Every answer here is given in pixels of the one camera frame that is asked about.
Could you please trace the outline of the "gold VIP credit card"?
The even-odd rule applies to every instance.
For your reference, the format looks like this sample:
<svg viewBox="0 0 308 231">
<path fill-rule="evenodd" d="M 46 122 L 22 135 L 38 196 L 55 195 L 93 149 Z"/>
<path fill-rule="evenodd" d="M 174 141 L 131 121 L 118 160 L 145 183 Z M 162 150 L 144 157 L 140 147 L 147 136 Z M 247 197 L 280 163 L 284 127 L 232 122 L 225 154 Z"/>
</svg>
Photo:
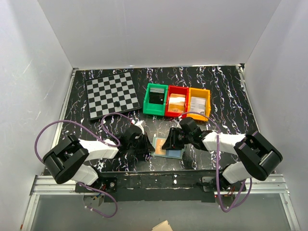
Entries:
<svg viewBox="0 0 308 231">
<path fill-rule="evenodd" d="M 162 146 L 166 142 L 165 138 L 157 138 L 155 143 L 155 155 L 164 156 L 166 155 L 166 150 L 162 149 Z"/>
</svg>

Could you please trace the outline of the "black VIP credit card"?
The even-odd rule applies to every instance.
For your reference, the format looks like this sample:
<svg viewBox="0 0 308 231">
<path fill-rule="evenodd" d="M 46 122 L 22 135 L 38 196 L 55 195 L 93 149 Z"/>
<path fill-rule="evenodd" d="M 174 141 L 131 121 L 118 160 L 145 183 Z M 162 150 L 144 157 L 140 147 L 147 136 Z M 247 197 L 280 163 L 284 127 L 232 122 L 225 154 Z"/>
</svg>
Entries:
<svg viewBox="0 0 308 231">
<path fill-rule="evenodd" d="M 152 104 L 164 104 L 165 94 L 161 92 L 150 92 L 149 103 Z"/>
</svg>

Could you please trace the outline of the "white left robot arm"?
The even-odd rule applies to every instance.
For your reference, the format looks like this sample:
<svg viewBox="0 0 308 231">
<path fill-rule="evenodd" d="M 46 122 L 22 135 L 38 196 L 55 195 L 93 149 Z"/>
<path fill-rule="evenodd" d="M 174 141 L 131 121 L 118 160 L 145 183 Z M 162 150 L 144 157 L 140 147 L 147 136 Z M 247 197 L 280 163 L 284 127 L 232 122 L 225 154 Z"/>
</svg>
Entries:
<svg viewBox="0 0 308 231">
<path fill-rule="evenodd" d="M 74 135 L 67 136 L 43 157 L 43 164 L 51 173 L 56 183 L 63 184 L 69 180 L 82 182 L 93 193 L 102 188 L 98 171 L 84 163 L 93 159 L 112 159 L 117 154 L 133 151 L 134 154 L 149 154 L 155 151 L 147 133 L 141 124 L 130 126 L 124 133 L 116 134 L 120 145 L 106 139 L 86 141 Z"/>
</svg>

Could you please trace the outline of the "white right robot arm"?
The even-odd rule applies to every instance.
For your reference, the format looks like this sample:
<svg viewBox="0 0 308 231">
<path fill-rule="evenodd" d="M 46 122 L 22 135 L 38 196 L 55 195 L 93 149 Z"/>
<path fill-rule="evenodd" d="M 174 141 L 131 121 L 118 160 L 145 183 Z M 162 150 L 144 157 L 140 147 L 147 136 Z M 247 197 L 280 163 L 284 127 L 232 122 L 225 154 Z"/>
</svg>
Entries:
<svg viewBox="0 0 308 231">
<path fill-rule="evenodd" d="M 218 186 L 223 191 L 229 191 L 237 182 L 249 178 L 265 181 L 283 160 L 282 154 L 257 130 L 238 135 L 218 134 L 212 130 L 201 130 L 191 117 L 182 119 L 177 127 L 170 128 L 162 149 L 181 150 L 186 144 L 198 150 L 238 156 L 237 163 L 218 172 L 217 183 L 215 180 L 208 183 L 208 186 Z"/>
</svg>

